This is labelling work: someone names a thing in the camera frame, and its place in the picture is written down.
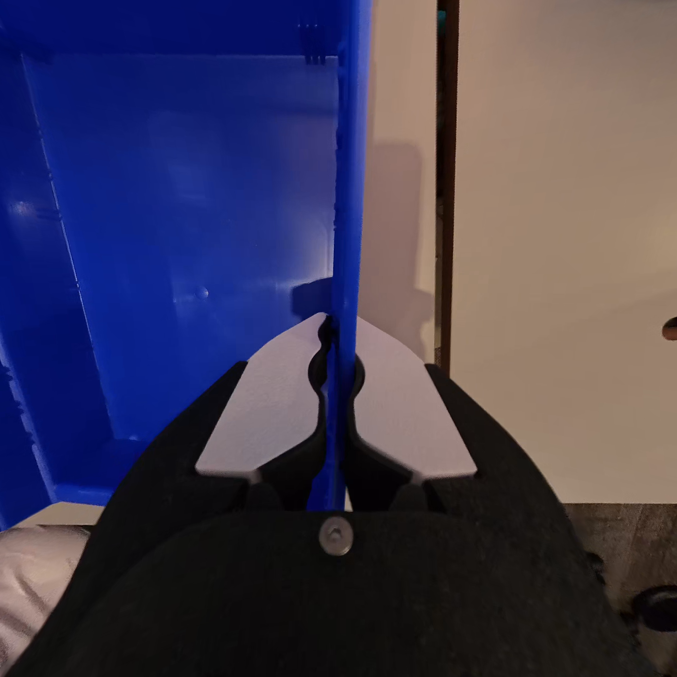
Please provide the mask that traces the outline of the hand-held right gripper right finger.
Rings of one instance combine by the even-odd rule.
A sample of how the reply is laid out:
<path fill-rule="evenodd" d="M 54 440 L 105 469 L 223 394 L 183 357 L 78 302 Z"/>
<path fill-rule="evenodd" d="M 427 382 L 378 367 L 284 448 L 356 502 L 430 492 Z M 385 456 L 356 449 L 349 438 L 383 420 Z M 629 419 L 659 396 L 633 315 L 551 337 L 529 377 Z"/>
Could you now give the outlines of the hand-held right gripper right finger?
<path fill-rule="evenodd" d="M 472 477 L 476 463 L 424 361 L 360 317 L 355 349 L 343 460 L 349 489 Z"/>

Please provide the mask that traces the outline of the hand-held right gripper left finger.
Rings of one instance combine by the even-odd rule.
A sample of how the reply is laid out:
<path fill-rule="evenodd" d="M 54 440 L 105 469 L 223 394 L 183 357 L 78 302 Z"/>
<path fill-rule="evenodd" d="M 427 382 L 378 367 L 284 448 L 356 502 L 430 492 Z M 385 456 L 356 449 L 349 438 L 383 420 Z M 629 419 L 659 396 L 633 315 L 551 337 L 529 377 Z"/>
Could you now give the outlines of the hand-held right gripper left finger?
<path fill-rule="evenodd" d="M 326 459 L 326 349 L 331 319 L 316 313 L 247 361 L 196 472 L 307 489 Z"/>

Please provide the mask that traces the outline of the blue plastic bin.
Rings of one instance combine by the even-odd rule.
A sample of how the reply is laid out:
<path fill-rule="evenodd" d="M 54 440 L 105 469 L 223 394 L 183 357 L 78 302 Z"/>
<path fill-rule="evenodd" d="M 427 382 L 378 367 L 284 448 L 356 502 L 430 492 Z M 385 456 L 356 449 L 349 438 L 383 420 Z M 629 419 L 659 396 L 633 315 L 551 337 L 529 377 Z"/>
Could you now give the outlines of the blue plastic bin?
<path fill-rule="evenodd" d="M 353 324 L 372 1 L 1 2 L 1 529 Z"/>

